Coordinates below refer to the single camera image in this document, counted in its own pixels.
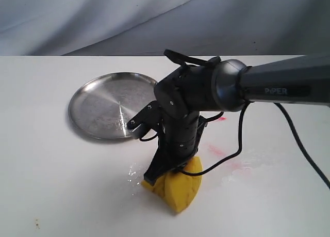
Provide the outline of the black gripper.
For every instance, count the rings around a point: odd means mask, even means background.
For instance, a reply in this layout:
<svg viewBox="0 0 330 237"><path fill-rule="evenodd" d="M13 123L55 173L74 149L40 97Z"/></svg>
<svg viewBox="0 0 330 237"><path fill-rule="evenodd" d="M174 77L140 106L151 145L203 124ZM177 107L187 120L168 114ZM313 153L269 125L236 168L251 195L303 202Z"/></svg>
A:
<svg viewBox="0 0 330 237"><path fill-rule="evenodd" d="M181 119L175 119L167 113L161 113L162 132L157 151L144 173L147 183L156 183L157 179L192 158L198 149L206 118L193 111Z"/></svg>

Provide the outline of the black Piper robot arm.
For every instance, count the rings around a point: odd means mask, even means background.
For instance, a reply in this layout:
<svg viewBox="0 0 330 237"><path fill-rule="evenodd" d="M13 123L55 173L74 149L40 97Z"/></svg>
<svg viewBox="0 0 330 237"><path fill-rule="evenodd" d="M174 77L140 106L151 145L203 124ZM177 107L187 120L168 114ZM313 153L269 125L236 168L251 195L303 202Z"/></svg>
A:
<svg viewBox="0 0 330 237"><path fill-rule="evenodd" d="M182 171L197 153L206 120L200 112L245 113L252 102L329 106L329 56L308 55L247 66L236 60L195 59L166 50L178 68L154 88L160 106L158 149L144 174L149 184Z"/></svg>

